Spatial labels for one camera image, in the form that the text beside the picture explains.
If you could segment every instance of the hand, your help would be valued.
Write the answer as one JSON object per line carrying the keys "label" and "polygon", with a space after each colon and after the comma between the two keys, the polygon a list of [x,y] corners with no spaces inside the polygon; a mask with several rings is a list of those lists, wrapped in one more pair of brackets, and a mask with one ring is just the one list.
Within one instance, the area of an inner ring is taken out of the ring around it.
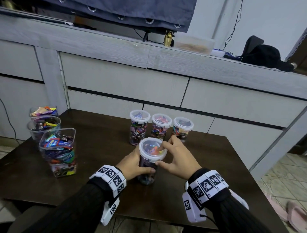
{"label": "hand", "polygon": [[131,180],[140,174],[155,173],[154,168],[141,168],[138,166],[140,162],[140,150],[138,145],[133,152],[125,156],[119,164],[116,165],[121,171],[126,180]]}
{"label": "hand", "polygon": [[191,152],[175,135],[172,135],[168,142],[162,142],[159,151],[163,149],[167,149],[171,152],[173,155],[173,162],[167,164],[163,161],[157,161],[156,165],[164,168],[171,174],[188,180],[194,172],[201,168]]}

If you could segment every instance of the white lid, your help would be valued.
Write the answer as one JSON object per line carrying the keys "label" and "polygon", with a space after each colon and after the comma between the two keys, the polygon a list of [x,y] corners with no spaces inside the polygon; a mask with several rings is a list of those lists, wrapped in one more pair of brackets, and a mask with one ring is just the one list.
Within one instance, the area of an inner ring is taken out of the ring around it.
{"label": "white lid", "polygon": [[150,114],[144,110],[133,110],[130,112],[130,119],[134,122],[143,124],[150,120]]}
{"label": "white lid", "polygon": [[172,119],[165,114],[157,113],[152,117],[153,123],[159,127],[169,128],[172,124]]}
{"label": "white lid", "polygon": [[150,154],[150,150],[152,149],[158,149],[161,146],[162,141],[160,139],[154,138],[154,137],[147,137],[141,140],[140,142],[140,155],[146,159],[149,160],[151,163],[155,163],[158,160],[162,160],[165,158],[167,149],[164,149],[163,151],[160,151],[157,155]]}
{"label": "white lid", "polygon": [[181,117],[181,116],[176,117],[174,119],[174,125],[185,131],[190,131],[194,127],[194,124],[192,121],[190,121],[188,118]]}

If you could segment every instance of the black cap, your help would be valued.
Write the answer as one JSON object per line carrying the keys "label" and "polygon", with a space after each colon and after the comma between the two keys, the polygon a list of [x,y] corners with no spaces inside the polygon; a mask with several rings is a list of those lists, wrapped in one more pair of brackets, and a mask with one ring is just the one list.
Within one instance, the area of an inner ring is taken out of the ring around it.
{"label": "black cap", "polygon": [[270,45],[257,45],[250,53],[242,56],[241,62],[287,72],[296,68],[292,63],[281,61],[278,49]]}

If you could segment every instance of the open candy container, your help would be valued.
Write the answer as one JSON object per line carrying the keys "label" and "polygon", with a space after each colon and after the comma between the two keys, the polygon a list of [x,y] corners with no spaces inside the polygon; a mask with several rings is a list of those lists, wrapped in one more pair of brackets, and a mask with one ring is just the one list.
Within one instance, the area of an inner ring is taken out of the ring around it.
{"label": "open candy container", "polygon": [[42,116],[29,121],[27,123],[27,128],[30,131],[33,140],[39,143],[45,132],[60,128],[60,125],[60,118],[56,116]]}
{"label": "open candy container", "polygon": [[58,117],[59,113],[56,106],[32,107],[30,108],[29,116],[31,120],[35,120],[44,116]]}
{"label": "open candy container", "polygon": [[41,138],[39,149],[55,177],[76,173],[75,137],[74,128],[59,128],[46,132]]}
{"label": "open candy container", "polygon": [[151,136],[160,140],[165,139],[166,131],[172,124],[172,119],[162,113],[157,113],[152,116]]}
{"label": "open candy container", "polygon": [[[154,168],[156,169],[157,173],[157,165],[155,164],[155,162],[157,162],[158,160],[163,160],[167,153],[166,149],[158,151],[158,148],[160,147],[161,143],[162,141],[160,139],[153,137],[144,138],[140,142],[140,167]],[[152,184],[154,182],[156,173],[139,175],[138,180],[144,185]]]}
{"label": "open candy container", "polygon": [[176,135],[177,138],[180,139],[180,141],[185,142],[188,137],[189,131],[191,131],[193,127],[193,122],[190,121],[188,118],[176,117],[174,119],[174,127],[172,134]]}
{"label": "open candy container", "polygon": [[150,114],[144,110],[133,110],[130,112],[130,143],[136,146],[145,137],[147,123],[150,120]]}

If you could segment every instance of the person's right hand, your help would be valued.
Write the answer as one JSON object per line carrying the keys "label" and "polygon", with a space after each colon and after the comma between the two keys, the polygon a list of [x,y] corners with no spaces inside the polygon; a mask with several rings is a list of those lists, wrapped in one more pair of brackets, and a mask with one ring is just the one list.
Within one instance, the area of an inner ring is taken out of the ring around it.
{"label": "person's right hand", "polygon": [[163,161],[157,161],[156,165],[164,168],[171,174],[188,180],[194,172],[201,168],[191,152],[175,135],[172,135],[168,142],[162,142],[159,150],[163,149],[167,149],[173,155],[173,162],[167,164]]}

